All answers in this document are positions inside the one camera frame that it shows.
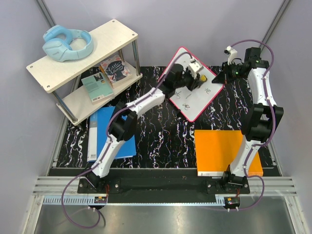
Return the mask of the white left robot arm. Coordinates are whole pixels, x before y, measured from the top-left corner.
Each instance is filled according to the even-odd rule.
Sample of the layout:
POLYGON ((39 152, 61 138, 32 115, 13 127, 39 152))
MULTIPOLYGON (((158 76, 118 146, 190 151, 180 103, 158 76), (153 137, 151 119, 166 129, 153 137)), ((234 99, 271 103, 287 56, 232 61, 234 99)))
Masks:
POLYGON ((176 89, 186 87, 193 91, 201 87, 206 79, 200 72, 204 66, 199 62, 189 63, 187 67, 174 63, 167 67, 157 86, 140 98, 115 106, 106 128, 106 142, 95 163, 86 171, 88 187, 94 193, 100 193, 105 188, 105 176, 108 175, 111 164, 122 145, 136 132, 137 119, 153 107, 160 105, 165 99, 171 98, 176 89))

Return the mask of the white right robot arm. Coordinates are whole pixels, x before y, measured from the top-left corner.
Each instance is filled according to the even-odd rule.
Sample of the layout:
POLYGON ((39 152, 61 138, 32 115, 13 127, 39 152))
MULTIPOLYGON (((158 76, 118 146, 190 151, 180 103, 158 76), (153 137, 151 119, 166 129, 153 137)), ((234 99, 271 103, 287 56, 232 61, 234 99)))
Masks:
POLYGON ((253 96, 253 104, 242 126, 243 135, 237 156, 215 184, 217 191, 236 193, 248 187, 249 168, 260 147, 272 139, 284 114, 274 101, 269 82, 269 62, 260 58, 246 58, 242 64, 224 62, 222 70, 212 80, 226 84, 246 78, 253 96))

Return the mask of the yellow whiteboard eraser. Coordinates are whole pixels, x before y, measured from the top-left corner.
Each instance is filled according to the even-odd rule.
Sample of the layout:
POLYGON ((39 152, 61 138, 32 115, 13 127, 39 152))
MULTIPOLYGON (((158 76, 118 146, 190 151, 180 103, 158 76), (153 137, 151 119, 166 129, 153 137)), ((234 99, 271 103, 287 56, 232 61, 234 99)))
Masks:
POLYGON ((200 80, 201 80, 202 82, 206 82, 206 81, 207 81, 207 77, 206 77, 205 75, 202 75, 202 76, 200 77, 200 80))

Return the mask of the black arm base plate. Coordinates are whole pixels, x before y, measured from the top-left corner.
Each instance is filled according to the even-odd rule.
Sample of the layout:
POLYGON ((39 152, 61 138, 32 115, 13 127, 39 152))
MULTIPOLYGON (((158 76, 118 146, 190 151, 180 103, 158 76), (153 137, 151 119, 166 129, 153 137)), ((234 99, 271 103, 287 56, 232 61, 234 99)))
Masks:
POLYGON ((249 194, 248 183, 241 186, 226 187, 220 179, 211 177, 190 177, 186 175, 172 177, 116 177, 101 179, 97 186, 92 186, 85 178, 79 180, 78 193, 99 194, 108 191, 110 194, 121 194, 134 191, 196 191, 205 194, 249 194))

